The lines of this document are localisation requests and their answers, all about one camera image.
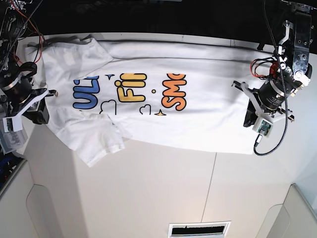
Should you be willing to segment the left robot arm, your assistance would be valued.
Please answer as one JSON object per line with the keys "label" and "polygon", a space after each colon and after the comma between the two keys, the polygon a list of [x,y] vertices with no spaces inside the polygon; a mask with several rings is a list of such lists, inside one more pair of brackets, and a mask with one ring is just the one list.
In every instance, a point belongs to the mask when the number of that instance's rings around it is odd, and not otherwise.
{"label": "left robot arm", "polygon": [[263,80],[263,85],[250,89],[246,82],[233,82],[249,98],[243,126],[253,127],[257,132],[271,129],[282,118],[294,121],[292,112],[282,105],[311,81],[309,54],[314,40],[311,12],[315,7],[293,0],[284,0],[282,4],[287,17],[282,20],[282,36],[279,39],[271,36],[273,55],[255,59],[250,65],[252,76]]}

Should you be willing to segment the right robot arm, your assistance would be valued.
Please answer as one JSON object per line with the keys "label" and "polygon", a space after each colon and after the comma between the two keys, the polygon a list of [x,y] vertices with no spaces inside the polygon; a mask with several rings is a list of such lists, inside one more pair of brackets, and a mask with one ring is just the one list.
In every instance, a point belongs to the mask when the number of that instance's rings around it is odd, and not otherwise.
{"label": "right robot arm", "polygon": [[[26,117],[34,124],[48,124],[50,115],[45,98],[57,96],[55,90],[34,86],[38,72],[37,62],[42,57],[44,36],[33,20],[33,15],[42,4],[38,1],[31,13],[25,6],[31,0],[2,0],[3,21],[0,28],[0,105],[9,127],[13,120]],[[32,61],[22,62],[17,56],[18,44],[26,38],[25,33],[38,36],[36,55]]]}

